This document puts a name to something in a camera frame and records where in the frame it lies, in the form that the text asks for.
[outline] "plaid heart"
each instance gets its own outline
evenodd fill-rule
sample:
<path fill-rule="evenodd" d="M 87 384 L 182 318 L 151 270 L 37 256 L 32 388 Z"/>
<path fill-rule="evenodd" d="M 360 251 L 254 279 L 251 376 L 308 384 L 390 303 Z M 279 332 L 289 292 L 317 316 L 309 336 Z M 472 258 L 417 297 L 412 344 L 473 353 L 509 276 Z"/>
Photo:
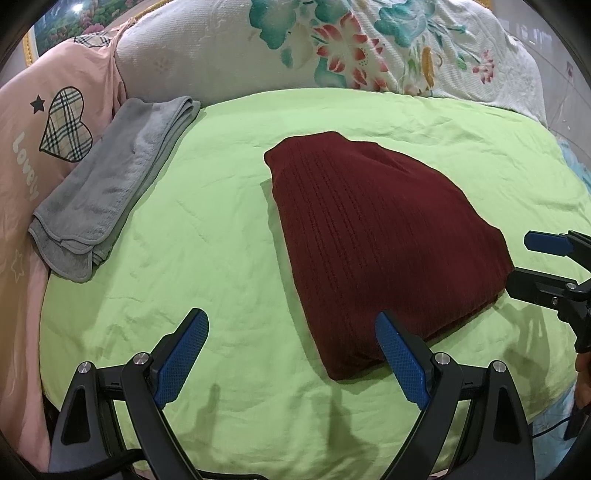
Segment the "plaid heart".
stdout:
<path fill-rule="evenodd" d="M 108 36 L 107 31 L 103 30 L 102 32 L 88 33 L 74 37 L 74 43 L 79 43 L 89 48 L 100 48 L 109 45 L 111 43 L 111 37 Z"/>
<path fill-rule="evenodd" d="M 49 107 L 49 117 L 39 151 L 76 163 L 92 147 L 92 134 L 82 123 L 84 99 L 75 87 L 62 88 Z"/>

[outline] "pink fabric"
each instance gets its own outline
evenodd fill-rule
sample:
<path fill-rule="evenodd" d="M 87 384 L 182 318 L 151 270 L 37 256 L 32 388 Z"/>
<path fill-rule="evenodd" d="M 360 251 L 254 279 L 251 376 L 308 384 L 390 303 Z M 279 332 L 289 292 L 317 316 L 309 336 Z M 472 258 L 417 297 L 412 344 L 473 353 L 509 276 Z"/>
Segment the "pink fabric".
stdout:
<path fill-rule="evenodd" d="M 27 228 L 125 101 L 114 54 L 134 22 L 110 39 L 61 43 L 0 89 L 0 428 L 39 470 L 50 449 L 38 353 L 48 270 Z"/>

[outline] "black star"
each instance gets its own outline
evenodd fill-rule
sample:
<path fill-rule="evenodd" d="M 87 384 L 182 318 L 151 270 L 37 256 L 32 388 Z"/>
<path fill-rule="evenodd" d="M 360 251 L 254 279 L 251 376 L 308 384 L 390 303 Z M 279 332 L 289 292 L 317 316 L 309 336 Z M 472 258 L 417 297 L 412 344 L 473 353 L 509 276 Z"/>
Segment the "black star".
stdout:
<path fill-rule="evenodd" d="M 33 115 L 35 115 L 39 111 L 41 111 L 41 112 L 45 111 L 45 108 L 43 107 L 44 103 L 45 103 L 45 100 L 41 100 L 41 97 L 37 95 L 37 100 L 35 100 L 34 102 L 31 102 L 31 106 L 33 107 Z"/>

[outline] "framed painting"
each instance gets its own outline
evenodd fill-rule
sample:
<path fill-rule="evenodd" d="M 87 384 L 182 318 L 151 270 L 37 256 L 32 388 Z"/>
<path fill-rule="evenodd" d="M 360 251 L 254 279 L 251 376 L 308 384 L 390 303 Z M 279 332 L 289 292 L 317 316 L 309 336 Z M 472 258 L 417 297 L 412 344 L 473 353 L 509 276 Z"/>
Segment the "framed painting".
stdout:
<path fill-rule="evenodd" d="M 142 0 L 58 0 L 23 40 L 27 64 L 68 38 L 105 30 L 141 2 Z"/>

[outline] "white floral blanket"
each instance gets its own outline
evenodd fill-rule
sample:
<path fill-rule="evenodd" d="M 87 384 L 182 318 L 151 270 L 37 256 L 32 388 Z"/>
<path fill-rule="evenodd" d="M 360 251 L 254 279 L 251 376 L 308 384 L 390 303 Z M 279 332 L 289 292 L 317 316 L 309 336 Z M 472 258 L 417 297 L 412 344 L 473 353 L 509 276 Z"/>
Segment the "white floral blanket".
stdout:
<path fill-rule="evenodd" d="M 174 0 L 121 39 L 128 95 L 205 105 L 344 87 L 472 100 L 545 125 L 540 72 L 473 0 Z"/>

